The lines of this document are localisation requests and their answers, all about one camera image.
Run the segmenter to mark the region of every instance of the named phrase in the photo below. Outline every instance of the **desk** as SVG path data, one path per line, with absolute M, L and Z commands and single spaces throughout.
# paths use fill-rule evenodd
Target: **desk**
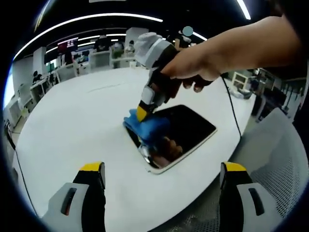
M 8 105 L 3 109 L 3 119 L 9 120 L 10 130 L 14 130 L 14 127 L 17 125 L 21 117 L 21 111 L 18 106 L 18 97 L 15 95 Z
M 221 79 L 201 93 L 181 87 L 177 98 L 161 107 L 184 104 L 218 131 L 166 172 L 146 172 L 148 164 L 122 122 L 129 116 L 129 109 L 140 102 L 148 73 L 145 69 L 125 68 L 76 77 L 54 86 L 39 102 L 17 143 L 29 194 L 39 216 L 47 211 L 54 193 L 89 162 L 105 162 L 107 232 L 146 232 L 159 226 L 185 209 L 218 175 L 220 163 L 229 160 L 239 142 Z M 232 101 L 244 132 L 255 95 L 249 100 L 232 97 Z M 23 184 L 19 185 L 25 192 Z
M 31 92 L 31 96 L 32 99 L 38 103 L 41 98 L 46 94 L 47 91 L 44 90 L 43 84 L 46 83 L 47 81 L 47 77 L 45 77 L 44 79 L 42 79 L 41 81 L 36 82 L 35 84 L 33 84 L 32 86 L 30 86 L 30 92 Z M 35 89 L 36 88 L 41 88 L 42 89 L 42 96 L 39 95 L 39 92 L 36 92 Z

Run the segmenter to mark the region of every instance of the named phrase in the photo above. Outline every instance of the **tablet screen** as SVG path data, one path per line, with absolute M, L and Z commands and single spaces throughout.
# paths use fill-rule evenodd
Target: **tablet screen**
M 153 157 L 150 165 L 154 168 L 164 168 L 188 155 L 216 131 L 213 124 L 184 105 L 157 111 L 155 115 L 166 117 L 170 122 L 170 130 L 150 153 Z M 127 131 L 136 147 L 140 147 L 137 135 L 128 129 Z

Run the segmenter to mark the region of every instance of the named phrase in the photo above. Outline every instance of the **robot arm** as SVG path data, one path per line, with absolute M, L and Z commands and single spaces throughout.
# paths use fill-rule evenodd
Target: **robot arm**
M 161 70 L 178 54 L 179 51 L 168 41 L 163 40 L 162 36 L 154 32 L 149 32 L 139 36 L 135 43 L 136 60 L 148 68 L 149 79 L 145 85 L 141 101 L 137 107 L 137 118 L 142 122 L 154 110 L 167 103 L 170 98 L 174 98 L 182 83 L 179 79 L 161 73 Z M 205 81 L 199 75 L 193 77 L 202 85 L 207 86 L 211 82 Z

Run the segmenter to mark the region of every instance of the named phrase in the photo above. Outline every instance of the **wrist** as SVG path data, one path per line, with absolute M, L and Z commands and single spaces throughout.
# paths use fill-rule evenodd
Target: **wrist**
M 220 47 L 216 45 L 215 41 L 209 39 L 203 42 L 202 45 L 202 67 L 210 70 L 211 72 L 217 73 L 218 77 L 227 72 L 229 70 L 228 62 L 221 52 Z

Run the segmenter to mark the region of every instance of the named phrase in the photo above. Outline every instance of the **human hand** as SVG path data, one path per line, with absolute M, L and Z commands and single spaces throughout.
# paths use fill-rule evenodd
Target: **human hand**
M 194 83 L 194 91 L 202 91 L 209 84 L 206 81 L 214 81 L 220 76 L 218 69 L 209 62 L 203 46 L 204 43 L 200 43 L 182 50 L 161 72 L 171 78 L 181 79 L 186 89 Z

